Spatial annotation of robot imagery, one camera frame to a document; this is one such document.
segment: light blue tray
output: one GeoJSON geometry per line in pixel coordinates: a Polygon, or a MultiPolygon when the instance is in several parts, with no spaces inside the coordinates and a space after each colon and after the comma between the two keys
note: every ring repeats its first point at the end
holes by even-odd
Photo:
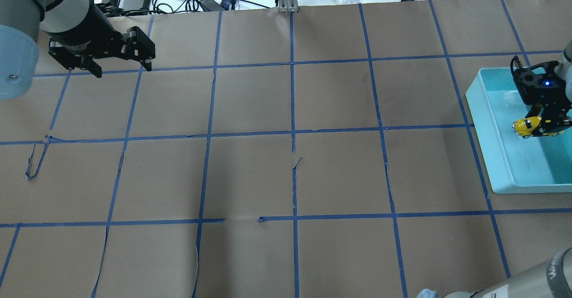
{"type": "Polygon", "coordinates": [[[513,132],[528,107],[510,68],[479,70],[467,100],[495,193],[572,192],[572,129],[530,139],[513,132]]]}

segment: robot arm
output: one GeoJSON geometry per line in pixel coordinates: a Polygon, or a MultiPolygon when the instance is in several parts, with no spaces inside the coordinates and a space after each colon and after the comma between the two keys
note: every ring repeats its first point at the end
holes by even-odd
{"type": "Polygon", "coordinates": [[[151,71],[155,44],[139,29],[121,34],[93,0],[0,0],[0,99],[22,95],[31,85],[41,29],[51,37],[48,53],[64,68],[100,78],[94,59],[136,60],[151,71]]]}
{"type": "Polygon", "coordinates": [[[513,81],[522,101],[530,107],[526,117],[513,123],[520,136],[557,136],[572,126],[572,41],[560,60],[524,68],[517,56],[511,61],[513,81]]]}

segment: toy car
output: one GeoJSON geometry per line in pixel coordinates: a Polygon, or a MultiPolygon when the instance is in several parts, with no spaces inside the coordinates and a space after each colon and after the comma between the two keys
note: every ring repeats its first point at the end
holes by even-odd
{"type": "MultiPolygon", "coordinates": [[[[542,118],[540,116],[533,116],[528,118],[519,119],[513,123],[513,130],[523,139],[528,139],[533,136],[533,131],[540,125],[542,118]]],[[[558,136],[562,133],[544,133],[541,136],[558,136]]]]}

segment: gray robot arm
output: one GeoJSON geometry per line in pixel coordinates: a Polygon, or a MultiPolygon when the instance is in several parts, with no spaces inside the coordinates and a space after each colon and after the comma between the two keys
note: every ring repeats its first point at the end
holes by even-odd
{"type": "Polygon", "coordinates": [[[563,80],[566,80],[566,97],[572,101],[572,40],[564,49],[560,57],[561,66],[556,68],[556,74],[563,80]]]}
{"type": "Polygon", "coordinates": [[[0,7],[0,99],[30,88],[39,29],[51,37],[49,54],[66,70],[78,67],[100,78],[94,59],[117,57],[151,71],[151,39],[138,27],[117,32],[93,0],[0,0],[0,7]]]}

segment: blue tape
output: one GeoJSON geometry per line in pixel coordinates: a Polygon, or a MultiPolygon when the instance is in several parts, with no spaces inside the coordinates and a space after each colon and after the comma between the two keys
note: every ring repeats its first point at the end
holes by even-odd
{"type": "MultiPolygon", "coordinates": [[[[221,29],[221,22],[223,20],[223,13],[222,11],[219,12],[219,22],[217,25],[217,32],[216,32],[216,44],[214,46],[214,64],[213,64],[213,84],[210,91],[210,109],[209,109],[209,125],[207,131],[207,138],[206,138],[206,151],[205,151],[205,164],[202,170],[202,186],[201,186],[201,202],[198,209],[198,227],[197,227],[197,264],[200,261],[200,254],[201,254],[201,239],[202,239],[202,220],[205,214],[205,198],[206,198],[206,181],[208,177],[208,169],[209,169],[209,156],[210,156],[210,139],[212,134],[212,127],[213,127],[213,113],[215,109],[215,91],[216,91],[216,75],[217,75],[217,68],[219,62],[219,45],[220,45],[220,29],[221,29]]],[[[197,294],[197,282],[195,281],[193,287],[193,294],[192,298],[195,298],[197,294]]]]}
{"type": "Polygon", "coordinates": [[[290,126],[292,128],[292,153],[296,153],[296,97],[294,90],[294,15],[290,13],[290,126]]]}
{"type": "Polygon", "coordinates": [[[34,151],[35,151],[36,144],[34,144],[34,147],[32,147],[32,153],[30,154],[30,157],[28,158],[28,162],[26,164],[26,172],[24,173],[24,175],[26,176],[26,180],[34,180],[36,178],[36,176],[38,176],[39,170],[42,168],[43,160],[46,157],[47,148],[49,147],[50,141],[51,141],[51,138],[49,136],[46,136],[46,137],[47,137],[47,141],[45,143],[43,143],[43,152],[42,152],[42,156],[39,159],[38,167],[36,168],[34,174],[30,175],[31,160],[34,157],[34,151]]]}
{"type": "Polygon", "coordinates": [[[502,264],[503,264],[503,267],[505,269],[506,277],[510,278],[509,264],[506,260],[505,249],[504,249],[503,244],[502,244],[500,232],[498,230],[498,225],[496,224],[496,218],[495,218],[494,212],[492,210],[492,204],[491,204],[490,198],[488,197],[487,185],[486,185],[486,182],[484,180],[484,174],[482,172],[482,168],[480,166],[480,160],[479,160],[478,152],[476,151],[475,141],[472,137],[472,132],[471,132],[471,129],[468,125],[467,113],[465,111],[463,101],[462,101],[462,98],[461,98],[461,95],[459,92],[459,87],[458,87],[457,82],[456,82],[455,72],[453,71],[453,68],[451,66],[451,60],[449,58],[449,53],[447,52],[447,46],[445,45],[445,40],[443,39],[443,34],[441,32],[441,26],[439,25],[439,20],[437,19],[437,14],[435,13],[435,7],[433,6],[433,2],[429,1],[429,7],[431,8],[431,14],[433,15],[433,19],[435,20],[435,25],[437,26],[437,33],[439,34],[439,39],[441,40],[441,45],[443,46],[443,51],[445,52],[445,56],[447,59],[447,66],[449,67],[449,72],[451,74],[451,79],[453,82],[453,86],[455,88],[455,94],[457,96],[457,100],[458,100],[459,106],[461,108],[461,113],[463,114],[463,120],[464,120],[465,125],[467,126],[466,127],[467,135],[469,138],[469,142],[471,144],[473,157],[474,157],[474,160],[476,163],[476,168],[477,168],[478,173],[479,173],[480,184],[481,184],[481,187],[483,189],[484,198],[485,198],[486,203],[487,203],[488,213],[489,213],[490,218],[491,218],[492,228],[494,229],[494,232],[495,232],[496,244],[499,247],[499,252],[501,255],[500,258],[502,260],[502,264]]]}
{"type": "Polygon", "coordinates": [[[413,126],[384,126],[384,130],[401,130],[401,129],[436,129],[436,128],[466,128],[465,124],[450,125],[413,125],[413,126]]]}
{"type": "Polygon", "coordinates": [[[2,283],[4,282],[4,277],[6,276],[6,271],[8,270],[8,264],[10,263],[12,252],[16,246],[18,233],[20,233],[20,227],[16,227],[16,230],[14,231],[14,237],[12,237],[12,243],[10,243],[10,249],[8,250],[8,255],[6,256],[6,261],[4,262],[4,267],[2,268],[2,273],[0,273],[0,288],[2,288],[2,283]]]}
{"type": "Polygon", "coordinates": [[[522,45],[521,38],[518,36],[517,28],[514,26],[513,19],[510,17],[509,9],[506,7],[505,0],[500,0],[500,1],[501,1],[500,3],[502,4],[502,8],[505,10],[506,17],[509,20],[510,27],[513,29],[513,33],[514,33],[515,38],[517,39],[518,46],[521,48],[521,53],[525,57],[525,62],[527,64],[527,66],[530,66],[529,57],[527,56],[527,53],[525,52],[525,48],[522,45]]]}
{"type": "Polygon", "coordinates": [[[192,66],[192,67],[170,67],[170,68],[156,68],[153,71],[179,71],[179,70],[197,70],[197,69],[212,69],[213,66],[192,66]]]}
{"type": "MultiPolygon", "coordinates": [[[[126,70],[106,70],[101,73],[106,74],[129,74],[131,72],[139,72],[137,69],[126,69],[126,70]]],[[[91,72],[72,72],[70,76],[92,76],[91,72]]]]}
{"type": "Polygon", "coordinates": [[[248,68],[248,67],[273,67],[273,66],[287,66],[292,62],[268,62],[268,63],[245,63],[245,64],[223,64],[217,66],[218,68],[248,68]]]}
{"type": "Polygon", "coordinates": [[[493,210],[495,214],[570,213],[572,208],[493,210]]]}
{"type": "Polygon", "coordinates": [[[34,78],[46,78],[46,77],[65,77],[68,73],[64,74],[43,74],[43,75],[34,75],[34,78]]]}
{"type": "Polygon", "coordinates": [[[0,147],[3,145],[34,145],[43,144],[43,141],[16,141],[16,142],[0,142],[0,147]]]}
{"type": "MultiPolygon", "coordinates": [[[[206,218],[202,223],[223,223],[223,218],[206,218]]],[[[198,219],[154,219],[141,221],[88,221],[88,222],[43,222],[43,223],[5,223],[0,229],[12,227],[113,227],[118,225],[165,225],[165,224],[195,224],[198,219]]]]}
{"type": "Polygon", "coordinates": [[[309,60],[309,61],[296,61],[294,64],[321,64],[321,63],[345,63],[345,62],[365,62],[366,58],[359,59],[340,59],[340,60],[309,60]]]}
{"type": "MultiPolygon", "coordinates": [[[[294,90],[294,13],[290,12],[290,110],[292,111],[292,153],[296,153],[296,117],[294,112],[295,106],[295,90],[294,90]]],[[[294,241],[294,297],[300,298],[300,269],[299,269],[299,259],[298,259],[298,186],[297,186],[297,176],[296,169],[298,164],[302,161],[302,157],[296,162],[292,168],[292,204],[294,208],[292,209],[292,229],[294,241]]]]}
{"type": "Polygon", "coordinates": [[[400,57],[381,57],[370,58],[373,61],[388,61],[388,60],[417,60],[417,59],[437,59],[445,58],[443,55],[428,55],[428,56],[400,56],[400,57]]]}
{"type": "Polygon", "coordinates": [[[72,74],[71,70],[67,72],[66,80],[65,80],[65,82],[63,83],[62,92],[61,92],[61,94],[59,95],[58,104],[57,104],[57,106],[55,107],[54,116],[51,118],[50,130],[54,129],[55,119],[56,119],[57,116],[58,116],[59,108],[62,106],[63,95],[64,95],[65,92],[66,92],[67,84],[68,84],[69,81],[70,81],[70,75],[71,75],[71,74],[72,74]]]}
{"type": "Polygon", "coordinates": [[[389,172],[387,169],[386,141],[385,141],[385,135],[383,132],[382,117],[381,117],[381,113],[379,111],[378,91],[377,91],[377,87],[376,87],[376,83],[375,83],[374,64],[372,62],[372,57],[371,57],[370,38],[367,34],[366,19],[365,19],[364,13],[363,13],[362,4],[359,3],[358,7],[359,7],[360,18],[362,20],[364,39],[366,41],[367,58],[368,58],[369,66],[370,66],[371,87],[372,87],[372,91],[374,94],[375,113],[376,113],[376,116],[378,117],[379,137],[380,137],[380,141],[381,141],[381,145],[382,145],[383,166],[384,166],[384,170],[385,170],[385,174],[386,174],[387,194],[388,194],[388,197],[390,200],[391,214],[392,214],[392,218],[394,221],[395,248],[397,251],[397,258],[398,258],[398,264],[399,264],[399,276],[401,278],[401,287],[402,287],[402,292],[403,292],[403,298],[407,298],[407,283],[406,283],[406,278],[405,278],[405,270],[403,268],[403,255],[402,255],[402,251],[401,251],[401,240],[399,239],[397,214],[395,211],[395,203],[394,203],[393,196],[391,193],[390,176],[389,176],[389,172]]]}

